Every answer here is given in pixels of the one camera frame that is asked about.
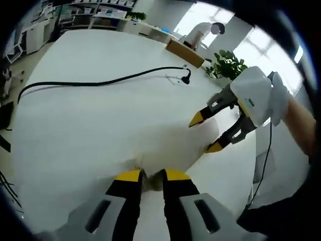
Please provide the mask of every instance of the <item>person's arm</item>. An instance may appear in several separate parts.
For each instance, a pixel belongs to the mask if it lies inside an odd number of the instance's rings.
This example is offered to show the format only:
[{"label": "person's arm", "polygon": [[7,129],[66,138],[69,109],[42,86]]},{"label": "person's arm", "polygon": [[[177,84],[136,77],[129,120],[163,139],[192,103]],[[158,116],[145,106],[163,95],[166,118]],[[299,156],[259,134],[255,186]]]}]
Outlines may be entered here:
[{"label": "person's arm", "polygon": [[289,97],[288,108],[283,118],[295,142],[308,156],[312,156],[315,146],[316,121],[301,104]]},{"label": "person's arm", "polygon": [[195,49],[197,47],[198,42],[200,41],[200,39],[204,36],[204,34],[200,31],[197,32],[197,34],[195,35],[195,38],[193,40],[193,42],[191,43],[191,48]]}]

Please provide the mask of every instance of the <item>potted plant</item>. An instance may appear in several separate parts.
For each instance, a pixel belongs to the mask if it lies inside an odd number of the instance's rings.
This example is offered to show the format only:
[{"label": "potted plant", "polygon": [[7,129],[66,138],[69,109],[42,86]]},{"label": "potted plant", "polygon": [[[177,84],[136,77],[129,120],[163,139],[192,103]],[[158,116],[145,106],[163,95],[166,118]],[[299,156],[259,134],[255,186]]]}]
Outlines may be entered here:
[{"label": "potted plant", "polygon": [[216,84],[222,88],[247,69],[244,59],[238,60],[231,51],[220,50],[219,53],[214,53],[214,55],[217,63],[214,63],[211,67],[206,67],[205,74],[210,78],[217,79]]},{"label": "potted plant", "polygon": [[147,15],[145,13],[138,13],[138,12],[131,12],[131,13],[127,13],[126,18],[128,19],[136,19],[136,20],[145,20],[147,17]]}]

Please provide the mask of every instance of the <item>black cord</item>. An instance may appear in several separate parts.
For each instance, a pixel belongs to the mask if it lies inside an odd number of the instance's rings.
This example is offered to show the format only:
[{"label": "black cord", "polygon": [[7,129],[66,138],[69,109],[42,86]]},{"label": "black cord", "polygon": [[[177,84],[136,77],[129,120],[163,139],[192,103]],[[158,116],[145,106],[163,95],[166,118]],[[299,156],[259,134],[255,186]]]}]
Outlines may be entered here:
[{"label": "black cord", "polygon": [[269,143],[269,147],[267,149],[267,153],[266,153],[266,157],[265,157],[265,161],[264,161],[264,165],[263,165],[263,171],[262,171],[262,177],[261,177],[261,180],[259,182],[259,185],[257,185],[257,188],[256,188],[256,191],[252,197],[252,200],[250,201],[250,203],[248,205],[246,205],[245,207],[245,211],[248,210],[251,206],[251,204],[253,203],[253,200],[257,194],[257,191],[259,190],[259,187],[261,186],[261,183],[263,181],[263,178],[264,178],[264,172],[265,172],[265,166],[266,166],[266,161],[267,161],[267,157],[269,155],[269,152],[270,152],[270,148],[271,148],[271,143],[272,143],[272,122],[270,122],[270,143]]},{"label": "black cord", "polygon": [[27,90],[30,89],[32,87],[36,87],[36,86],[42,86],[42,85],[61,85],[61,86],[103,86],[103,85],[109,85],[109,84],[114,84],[126,79],[131,79],[131,78],[135,78],[144,74],[148,74],[154,71],[158,71],[158,70],[163,70],[163,69],[186,69],[189,73],[187,76],[184,76],[181,78],[181,80],[185,83],[185,84],[189,84],[190,83],[190,77],[191,77],[191,70],[189,68],[186,67],[161,67],[161,68],[156,68],[156,69],[151,69],[151,70],[147,70],[138,74],[133,74],[133,75],[129,75],[126,77],[122,77],[119,79],[115,79],[115,80],[110,80],[110,81],[103,81],[103,82],[58,82],[58,81],[51,81],[51,82],[37,82],[37,83],[33,83],[30,84],[28,86],[26,86],[25,88],[23,88],[21,90],[21,92],[19,93],[18,96],[18,103],[20,101],[21,95]]},{"label": "black cord", "polygon": [[0,171],[0,182],[2,183],[2,185],[5,187],[5,189],[7,190],[7,192],[10,194],[10,196],[12,197],[12,199],[17,203],[17,205],[22,208],[21,204],[19,203],[19,201],[15,198],[15,196],[18,198],[17,194],[11,189],[11,187],[8,184],[4,174]]}]

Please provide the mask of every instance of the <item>white shirt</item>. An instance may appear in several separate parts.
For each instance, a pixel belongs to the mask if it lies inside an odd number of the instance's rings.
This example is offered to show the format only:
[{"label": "white shirt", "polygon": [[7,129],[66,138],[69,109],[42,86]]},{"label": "white shirt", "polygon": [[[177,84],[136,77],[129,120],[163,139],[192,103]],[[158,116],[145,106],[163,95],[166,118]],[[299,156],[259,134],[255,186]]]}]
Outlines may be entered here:
[{"label": "white shirt", "polygon": [[205,37],[210,33],[211,27],[212,27],[211,23],[200,23],[200,24],[197,24],[192,29],[192,31],[186,36],[185,41],[188,42],[189,44],[192,44],[193,41],[195,40],[196,34],[198,32],[201,32],[203,34],[203,36],[201,37],[201,39],[197,43],[197,45],[198,45],[200,43],[200,41],[205,39]]}]

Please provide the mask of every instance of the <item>green leaves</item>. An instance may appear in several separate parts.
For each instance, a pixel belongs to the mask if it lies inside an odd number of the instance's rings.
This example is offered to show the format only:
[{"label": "green leaves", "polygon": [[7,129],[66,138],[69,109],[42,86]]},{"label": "green leaves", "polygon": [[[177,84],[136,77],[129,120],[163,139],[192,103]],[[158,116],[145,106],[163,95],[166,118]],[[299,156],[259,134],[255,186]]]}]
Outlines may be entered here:
[{"label": "green leaves", "polygon": [[219,53],[214,53],[214,55],[217,63],[214,63],[211,68],[206,68],[206,73],[213,74],[216,78],[226,77],[234,80],[248,68],[244,64],[244,59],[239,61],[231,51],[220,50]]}]

